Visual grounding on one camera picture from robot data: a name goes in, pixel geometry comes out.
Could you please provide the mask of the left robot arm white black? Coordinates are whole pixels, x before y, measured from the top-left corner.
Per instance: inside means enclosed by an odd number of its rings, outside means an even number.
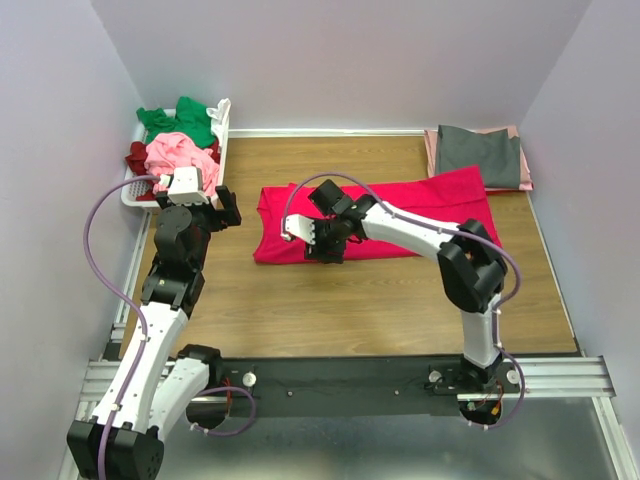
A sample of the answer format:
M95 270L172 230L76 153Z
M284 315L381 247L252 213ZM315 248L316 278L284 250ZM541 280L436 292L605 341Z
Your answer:
M219 350L191 345L165 371L205 284L211 236L238 226L236 196L226 186L201 203L159 199L156 248L143 283L135 331L106 393L89 419L74 421L67 444L85 479L154 479L165 441L190 401L214 393L222 380Z

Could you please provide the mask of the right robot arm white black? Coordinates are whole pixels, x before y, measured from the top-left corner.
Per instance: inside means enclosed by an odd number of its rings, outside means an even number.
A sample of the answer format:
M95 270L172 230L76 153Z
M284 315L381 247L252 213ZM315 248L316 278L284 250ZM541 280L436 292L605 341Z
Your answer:
M304 242L306 259L340 264L348 242L357 240L397 246L438 265L444 293L462 320L459 381L474 392L493 384L504 359L499 316L509 298L503 292L505 276L515 265L484 225L475 219L451 223L412 214L371 188L353 199L331 180L309 199L320 217L288 213L282 220L282 234Z

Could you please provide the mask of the crimson red t shirt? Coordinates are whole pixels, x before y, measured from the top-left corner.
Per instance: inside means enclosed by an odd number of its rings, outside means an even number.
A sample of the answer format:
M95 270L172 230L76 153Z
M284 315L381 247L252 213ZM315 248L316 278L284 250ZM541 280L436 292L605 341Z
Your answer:
M309 199L313 190L295 187L290 183L262 189L257 211L263 234L253 254L255 262L285 265L306 261L302 240L287 242L281 238L283 215L310 218L323 215ZM479 221L491 240L501 244L477 167L414 182L373 184L371 188L396 214L392 216L378 205L367 212L364 219L367 238L360 243L347 243L344 255L347 261L416 254L435 259L437 247L448 240L444 231L455 230L470 219Z

